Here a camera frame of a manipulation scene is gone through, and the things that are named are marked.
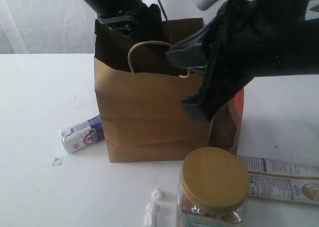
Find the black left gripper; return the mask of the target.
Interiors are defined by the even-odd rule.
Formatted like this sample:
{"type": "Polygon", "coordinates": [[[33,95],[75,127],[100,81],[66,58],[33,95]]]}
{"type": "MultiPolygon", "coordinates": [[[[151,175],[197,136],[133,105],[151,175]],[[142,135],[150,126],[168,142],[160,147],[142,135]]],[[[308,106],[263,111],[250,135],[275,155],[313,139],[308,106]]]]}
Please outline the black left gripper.
{"type": "Polygon", "coordinates": [[[142,2],[115,10],[107,5],[96,8],[97,20],[111,31],[119,31],[125,37],[136,37],[138,41],[168,42],[158,5],[147,6],[142,2]]]}

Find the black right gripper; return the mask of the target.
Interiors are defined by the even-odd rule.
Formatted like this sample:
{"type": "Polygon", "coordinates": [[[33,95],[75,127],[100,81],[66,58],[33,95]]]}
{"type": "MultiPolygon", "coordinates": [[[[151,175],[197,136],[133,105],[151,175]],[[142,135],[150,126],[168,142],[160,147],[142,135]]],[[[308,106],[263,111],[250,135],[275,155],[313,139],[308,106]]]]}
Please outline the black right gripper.
{"type": "Polygon", "coordinates": [[[204,74],[181,106],[193,120],[212,121],[255,77],[312,72],[310,0],[228,0],[219,14],[165,56],[179,69],[204,74]]]}

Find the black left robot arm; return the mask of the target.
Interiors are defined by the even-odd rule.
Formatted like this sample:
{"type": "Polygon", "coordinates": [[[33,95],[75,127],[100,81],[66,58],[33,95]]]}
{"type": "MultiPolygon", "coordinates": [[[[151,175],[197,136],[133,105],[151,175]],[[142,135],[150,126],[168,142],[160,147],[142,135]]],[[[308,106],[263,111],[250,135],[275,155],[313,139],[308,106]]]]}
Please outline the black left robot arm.
{"type": "Polygon", "coordinates": [[[135,42],[158,40],[167,42],[161,10],[156,4],[142,0],[83,0],[109,30],[120,32],[135,42]]]}

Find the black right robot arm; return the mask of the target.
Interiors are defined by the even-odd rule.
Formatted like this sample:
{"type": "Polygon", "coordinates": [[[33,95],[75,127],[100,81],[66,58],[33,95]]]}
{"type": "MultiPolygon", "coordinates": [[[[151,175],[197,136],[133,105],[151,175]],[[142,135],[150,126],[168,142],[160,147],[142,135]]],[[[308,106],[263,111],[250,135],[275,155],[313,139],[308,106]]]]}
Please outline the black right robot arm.
{"type": "Polygon", "coordinates": [[[310,0],[227,0],[204,28],[166,52],[172,66],[203,76],[182,101],[194,120],[217,111],[255,77],[319,72],[319,21],[310,0]]]}

